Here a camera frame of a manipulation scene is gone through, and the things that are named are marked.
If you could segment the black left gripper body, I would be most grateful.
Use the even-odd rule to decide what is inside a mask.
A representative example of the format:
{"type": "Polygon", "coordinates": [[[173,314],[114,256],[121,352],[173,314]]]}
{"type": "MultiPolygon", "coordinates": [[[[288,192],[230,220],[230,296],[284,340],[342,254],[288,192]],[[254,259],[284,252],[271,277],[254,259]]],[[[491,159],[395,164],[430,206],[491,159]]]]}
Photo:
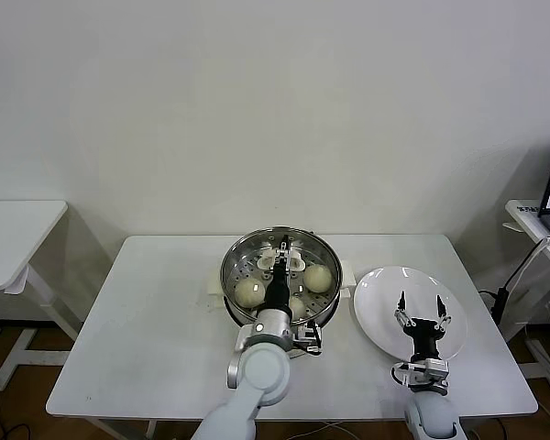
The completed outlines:
{"type": "Polygon", "coordinates": [[[262,309],[274,309],[292,315],[289,300],[288,273],[284,263],[277,263],[273,267],[272,280],[265,291],[262,309]]]}

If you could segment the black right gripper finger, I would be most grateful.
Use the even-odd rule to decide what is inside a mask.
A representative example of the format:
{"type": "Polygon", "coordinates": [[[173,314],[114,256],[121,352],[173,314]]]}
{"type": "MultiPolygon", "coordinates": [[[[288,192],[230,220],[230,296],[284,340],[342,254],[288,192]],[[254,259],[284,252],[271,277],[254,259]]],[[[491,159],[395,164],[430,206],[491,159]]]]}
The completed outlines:
{"type": "Polygon", "coordinates": [[[401,292],[400,299],[394,312],[394,317],[402,329],[405,327],[415,327],[414,320],[406,313],[406,301],[404,291],[401,292]]]}
{"type": "Polygon", "coordinates": [[[451,323],[452,317],[447,313],[446,305],[444,304],[440,295],[436,296],[436,306],[438,320],[436,322],[436,325],[434,326],[434,329],[439,332],[444,332],[451,323]]]}

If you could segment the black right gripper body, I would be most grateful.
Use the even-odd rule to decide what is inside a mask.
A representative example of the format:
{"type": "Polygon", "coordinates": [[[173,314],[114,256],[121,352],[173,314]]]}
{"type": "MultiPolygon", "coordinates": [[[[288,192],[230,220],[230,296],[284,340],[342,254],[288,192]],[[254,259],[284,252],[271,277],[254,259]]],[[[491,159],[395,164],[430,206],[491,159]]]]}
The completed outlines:
{"type": "Polygon", "coordinates": [[[411,362],[430,359],[440,359],[436,343],[441,339],[441,330],[436,321],[413,319],[411,324],[404,326],[404,334],[413,342],[411,362]]]}

